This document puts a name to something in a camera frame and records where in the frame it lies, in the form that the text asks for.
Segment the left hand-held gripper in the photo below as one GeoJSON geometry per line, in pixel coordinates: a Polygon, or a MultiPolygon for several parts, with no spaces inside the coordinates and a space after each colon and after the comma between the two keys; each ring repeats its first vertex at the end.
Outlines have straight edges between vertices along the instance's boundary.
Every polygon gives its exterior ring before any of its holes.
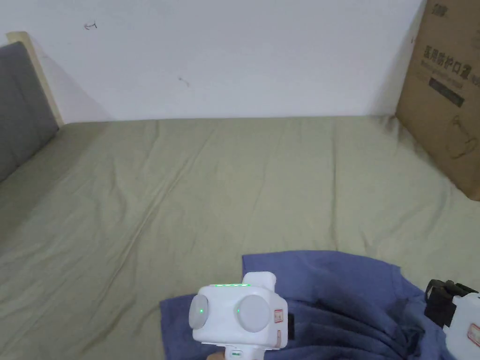
{"type": "Polygon", "coordinates": [[[238,284],[202,287],[189,308],[193,339],[224,348],[227,360],[262,360],[267,351],[285,348],[291,321],[276,281],[261,271],[246,273],[238,284]]]}

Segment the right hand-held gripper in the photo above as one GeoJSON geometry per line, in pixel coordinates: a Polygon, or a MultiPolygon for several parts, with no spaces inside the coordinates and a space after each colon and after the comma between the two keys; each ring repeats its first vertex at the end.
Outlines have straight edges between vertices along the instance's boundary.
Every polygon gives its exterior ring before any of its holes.
{"type": "Polygon", "coordinates": [[[480,294],[461,283],[432,279],[425,290],[424,315],[442,328],[457,360],[480,358],[480,294]]]}

